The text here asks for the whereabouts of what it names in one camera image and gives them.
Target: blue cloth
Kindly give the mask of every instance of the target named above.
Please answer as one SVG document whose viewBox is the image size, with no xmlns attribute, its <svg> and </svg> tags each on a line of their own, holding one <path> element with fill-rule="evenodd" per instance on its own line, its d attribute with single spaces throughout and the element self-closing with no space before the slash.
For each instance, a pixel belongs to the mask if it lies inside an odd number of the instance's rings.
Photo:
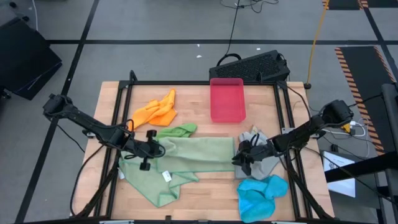
<svg viewBox="0 0 398 224">
<path fill-rule="evenodd" d="M 275 197 L 283 197 L 287 182 L 277 175 L 264 180 L 246 179 L 238 186 L 239 214 L 244 223 L 269 218 L 275 210 Z"/>
</svg>

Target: yellow cable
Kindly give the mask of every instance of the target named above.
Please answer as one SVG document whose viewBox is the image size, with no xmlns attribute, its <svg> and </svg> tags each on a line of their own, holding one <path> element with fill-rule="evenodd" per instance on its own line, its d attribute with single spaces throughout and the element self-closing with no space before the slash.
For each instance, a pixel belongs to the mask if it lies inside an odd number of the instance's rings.
<svg viewBox="0 0 398 224">
<path fill-rule="evenodd" d="M 325 18 L 326 9 L 328 8 L 328 6 L 329 6 L 329 0 L 326 0 L 326 4 L 325 4 L 325 7 L 323 8 L 323 12 L 322 12 L 321 19 L 320 19 L 320 21 L 319 21 L 317 33 L 315 34 L 315 38 L 314 38 L 314 40 L 313 40 L 313 42 L 312 42 L 312 48 L 311 48 L 311 54 L 310 54 L 310 63 L 309 63 L 309 65 L 308 65 L 307 84 L 310 83 L 310 79 L 311 79 L 311 65 L 312 65 L 313 51 L 315 50 L 315 44 L 316 44 L 316 42 L 317 42 L 317 39 L 318 39 L 320 30 L 321 30 L 321 26 L 322 26 L 323 20 L 324 20 L 324 18 Z"/>
</svg>

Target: orange and black hazard stripe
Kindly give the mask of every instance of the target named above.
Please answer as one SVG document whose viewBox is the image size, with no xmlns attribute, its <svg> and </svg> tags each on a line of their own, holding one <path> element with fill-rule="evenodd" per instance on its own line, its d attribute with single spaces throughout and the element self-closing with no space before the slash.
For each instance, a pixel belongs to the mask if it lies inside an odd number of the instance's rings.
<svg viewBox="0 0 398 224">
<path fill-rule="evenodd" d="M 377 47 L 374 47 L 374 49 L 376 50 L 377 56 L 380 58 L 381 63 L 383 63 L 384 69 L 386 69 L 386 72 L 388 73 L 388 76 L 390 77 L 392 82 L 396 82 L 394 79 L 394 76 L 391 74 L 390 70 L 388 69 L 386 62 L 383 59 L 383 56 L 381 55 L 379 49 Z"/>
<path fill-rule="evenodd" d="M 326 6 L 327 0 L 322 0 L 323 7 Z M 368 6 L 368 0 L 353 0 L 353 1 L 338 1 L 329 0 L 329 5 L 326 6 L 327 10 L 359 10 Z"/>
<path fill-rule="evenodd" d="M 323 7 L 326 6 L 326 0 L 322 0 L 322 6 L 323 6 Z"/>
<path fill-rule="evenodd" d="M 353 78 L 353 75 L 351 74 L 351 70 L 348 67 L 348 64 L 344 58 L 344 55 L 339 47 L 335 48 L 335 52 L 338 58 L 338 61 L 340 63 L 341 69 L 343 70 L 344 76 L 346 77 L 347 83 L 349 85 L 349 88 L 351 90 L 351 93 L 353 94 L 354 100 L 357 103 L 357 107 L 359 110 L 359 113 L 361 114 L 361 117 L 364 119 L 364 124 L 367 124 L 368 126 L 368 134 L 369 137 L 374 144 L 374 147 L 376 149 L 377 154 L 383 155 L 384 154 L 384 148 L 381 144 L 381 141 L 379 139 L 379 136 L 376 133 L 376 130 L 374 129 L 371 117 L 365 107 L 365 104 L 361 103 L 363 102 L 363 99 L 361 97 L 361 94 L 359 93 L 359 90 L 357 89 L 357 86 L 355 84 L 355 80 Z"/>
<path fill-rule="evenodd" d="M 397 0 L 367 0 L 366 4 L 369 5 L 369 7 L 378 7 L 378 8 L 397 8 L 398 7 Z"/>
<path fill-rule="evenodd" d="M 369 7 L 368 0 L 357 0 L 359 4 L 359 8 L 363 9 L 365 7 Z"/>
</svg>

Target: gray cloth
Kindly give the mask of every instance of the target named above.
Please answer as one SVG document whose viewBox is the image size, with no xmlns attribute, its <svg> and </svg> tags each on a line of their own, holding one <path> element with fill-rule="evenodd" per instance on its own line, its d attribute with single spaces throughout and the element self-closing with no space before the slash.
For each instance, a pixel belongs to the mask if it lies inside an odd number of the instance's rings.
<svg viewBox="0 0 398 224">
<path fill-rule="evenodd" d="M 239 135 L 239 142 L 242 142 L 244 140 L 250 141 L 251 138 L 255 134 L 259 134 L 259 139 L 257 141 L 257 145 L 263 145 L 267 142 L 267 137 L 266 135 L 258 131 L 255 126 L 253 126 L 251 133 L 249 132 L 243 132 L 242 134 Z M 250 165 L 251 168 L 251 177 L 257 179 L 257 180 L 262 180 L 265 179 L 266 177 L 269 176 L 269 174 L 272 172 L 274 167 L 278 164 L 279 158 L 278 157 L 267 157 L 263 159 L 262 161 L 256 161 L 253 164 Z M 248 176 L 242 171 L 242 167 L 240 166 L 235 166 L 235 178 L 237 179 L 244 179 L 248 178 Z"/>
</svg>

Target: orange cloth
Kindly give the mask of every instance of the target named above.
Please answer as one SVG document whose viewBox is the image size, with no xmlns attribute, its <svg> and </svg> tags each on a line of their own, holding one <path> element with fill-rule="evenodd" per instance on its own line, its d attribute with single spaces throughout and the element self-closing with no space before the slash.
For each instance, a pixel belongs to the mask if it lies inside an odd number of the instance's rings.
<svg viewBox="0 0 398 224">
<path fill-rule="evenodd" d="M 148 122 L 152 125 L 168 126 L 177 115 L 173 109 L 174 98 L 175 90 L 171 89 L 162 101 L 151 100 L 145 107 L 136 110 L 132 115 L 134 129 Z"/>
</svg>

